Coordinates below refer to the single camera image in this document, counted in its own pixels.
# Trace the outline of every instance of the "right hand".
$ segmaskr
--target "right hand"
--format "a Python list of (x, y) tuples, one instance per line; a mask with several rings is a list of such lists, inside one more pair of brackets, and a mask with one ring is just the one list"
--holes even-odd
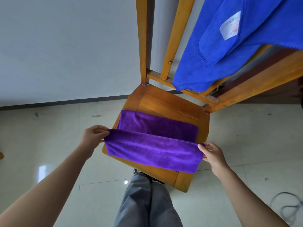
[(204, 153), (203, 160), (209, 162), (212, 172), (219, 177), (220, 172), (229, 169), (223, 152), (220, 147), (211, 142), (206, 142), (204, 145), (198, 144), (199, 150)]

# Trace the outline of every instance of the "folded purple towel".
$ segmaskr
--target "folded purple towel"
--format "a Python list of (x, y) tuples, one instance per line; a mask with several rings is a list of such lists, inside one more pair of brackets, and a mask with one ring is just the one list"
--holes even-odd
[(122, 110), (117, 129), (104, 139), (110, 156), (164, 169), (195, 173), (203, 153), (198, 127), (164, 117)]
[(159, 168), (195, 173), (203, 159), (196, 143), (135, 131), (110, 129), (107, 153)]
[(117, 129), (195, 142), (198, 127), (139, 111), (121, 110)]

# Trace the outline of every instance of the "towel label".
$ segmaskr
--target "towel label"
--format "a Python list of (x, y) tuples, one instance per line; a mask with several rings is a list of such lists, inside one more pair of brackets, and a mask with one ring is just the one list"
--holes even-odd
[(232, 15), (229, 19), (227, 19), (221, 25), (220, 32), (221, 32), (225, 41), (238, 34), (240, 16), (241, 16), (241, 11)]

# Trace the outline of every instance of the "trouser leg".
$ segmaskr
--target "trouser leg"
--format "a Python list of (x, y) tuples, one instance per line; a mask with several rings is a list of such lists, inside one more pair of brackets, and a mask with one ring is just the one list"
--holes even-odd
[(151, 183), (150, 227), (183, 227), (172, 205), (167, 189), (159, 183)]
[(125, 191), (114, 227), (148, 227), (150, 201), (150, 181), (137, 173)]

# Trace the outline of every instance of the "blue towel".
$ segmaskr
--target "blue towel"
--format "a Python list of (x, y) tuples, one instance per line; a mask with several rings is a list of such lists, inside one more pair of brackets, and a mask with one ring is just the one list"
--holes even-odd
[(206, 91), (262, 44), (303, 49), (303, 0), (205, 0), (173, 85)]

